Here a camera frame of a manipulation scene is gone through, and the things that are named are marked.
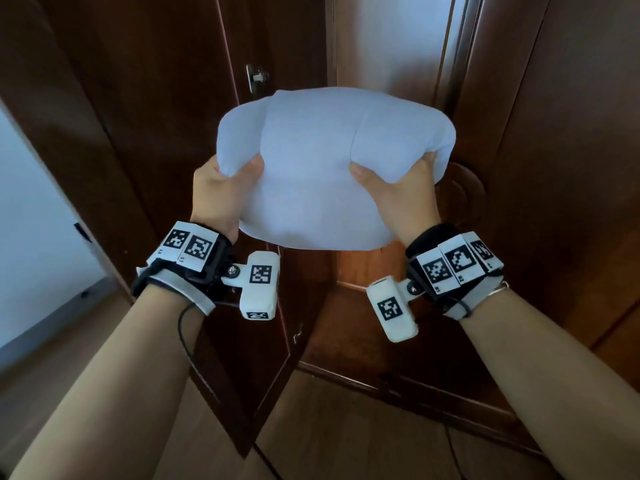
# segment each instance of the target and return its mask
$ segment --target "qr code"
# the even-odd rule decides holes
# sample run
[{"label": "qr code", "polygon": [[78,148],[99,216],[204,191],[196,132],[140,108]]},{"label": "qr code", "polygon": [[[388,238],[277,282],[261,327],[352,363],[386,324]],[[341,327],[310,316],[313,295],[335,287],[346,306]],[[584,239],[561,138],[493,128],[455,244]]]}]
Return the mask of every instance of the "qr code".
[{"label": "qr code", "polygon": [[180,249],[188,236],[188,231],[173,229],[162,245],[169,248]]},{"label": "qr code", "polygon": [[427,273],[429,281],[433,284],[451,277],[451,272],[442,258],[423,264],[422,268],[424,269],[424,272]]},{"label": "qr code", "polygon": [[400,305],[398,305],[396,298],[393,296],[384,301],[380,301],[378,308],[385,320],[391,320],[391,318],[396,318],[402,315]]},{"label": "qr code", "polygon": [[471,243],[471,246],[473,246],[473,249],[476,250],[476,253],[478,253],[478,256],[480,256],[485,261],[487,261],[488,259],[491,259],[493,257],[492,252],[489,250],[489,248],[487,248],[484,245],[484,242],[482,242],[480,240],[474,241],[474,242]]},{"label": "qr code", "polygon": [[260,283],[268,285],[271,282],[271,266],[253,265],[251,266],[250,283]]},{"label": "qr code", "polygon": [[444,253],[444,256],[447,258],[447,261],[449,261],[455,273],[459,273],[463,269],[471,267],[476,263],[476,259],[472,256],[471,250],[464,245],[448,253]]},{"label": "qr code", "polygon": [[249,312],[247,316],[251,318],[251,320],[268,320],[269,315],[267,312]]},{"label": "qr code", "polygon": [[189,256],[204,260],[207,258],[208,252],[212,246],[213,242],[194,235],[189,241],[187,249],[185,249],[184,252]]}]

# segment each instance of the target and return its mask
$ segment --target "forearm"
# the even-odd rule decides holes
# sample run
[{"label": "forearm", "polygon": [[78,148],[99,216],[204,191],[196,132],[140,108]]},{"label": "forearm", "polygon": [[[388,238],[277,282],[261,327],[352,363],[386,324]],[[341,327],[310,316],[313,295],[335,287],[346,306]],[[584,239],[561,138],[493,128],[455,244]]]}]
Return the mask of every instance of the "forearm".
[{"label": "forearm", "polygon": [[[12,480],[151,478],[180,404],[189,364],[177,334],[189,302],[149,285],[64,397]],[[183,320],[193,348],[203,316]]]},{"label": "forearm", "polygon": [[596,355],[510,290],[460,323],[562,475],[640,478],[640,395]]}]

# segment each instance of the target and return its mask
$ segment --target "wooden floor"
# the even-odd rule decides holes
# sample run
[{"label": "wooden floor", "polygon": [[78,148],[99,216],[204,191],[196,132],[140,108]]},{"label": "wooden floor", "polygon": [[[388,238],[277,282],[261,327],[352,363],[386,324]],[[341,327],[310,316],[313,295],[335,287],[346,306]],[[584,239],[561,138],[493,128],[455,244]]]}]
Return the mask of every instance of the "wooden floor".
[{"label": "wooden floor", "polygon": [[[0,468],[10,472],[128,303],[115,296],[0,377]],[[546,462],[449,429],[468,480],[559,478]],[[285,480],[457,480],[445,427],[295,372],[257,443]],[[233,448],[188,382],[154,480],[270,480],[251,452]]]}]

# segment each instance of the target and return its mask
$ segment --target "person's left hand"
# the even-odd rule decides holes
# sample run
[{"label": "person's left hand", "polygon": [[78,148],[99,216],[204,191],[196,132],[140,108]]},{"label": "person's left hand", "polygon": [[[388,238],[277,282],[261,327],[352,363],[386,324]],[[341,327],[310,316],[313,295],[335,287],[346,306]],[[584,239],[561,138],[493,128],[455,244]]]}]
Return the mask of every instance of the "person's left hand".
[{"label": "person's left hand", "polygon": [[191,222],[211,227],[235,243],[240,214],[263,170],[264,160],[258,154],[228,178],[220,173],[218,156],[214,155],[193,174]]}]

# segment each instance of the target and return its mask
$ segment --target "white cloth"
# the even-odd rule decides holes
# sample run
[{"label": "white cloth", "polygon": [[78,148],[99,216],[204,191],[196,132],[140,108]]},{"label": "white cloth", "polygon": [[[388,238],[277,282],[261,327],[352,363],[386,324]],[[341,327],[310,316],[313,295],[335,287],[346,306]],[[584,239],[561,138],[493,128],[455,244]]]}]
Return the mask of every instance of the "white cloth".
[{"label": "white cloth", "polygon": [[218,128],[220,172],[261,153],[265,168],[240,222],[245,233],[298,249],[372,250],[393,234],[349,173],[354,161],[396,182],[427,151],[439,181],[456,141],[440,111],[352,88],[278,91],[228,112]]}]

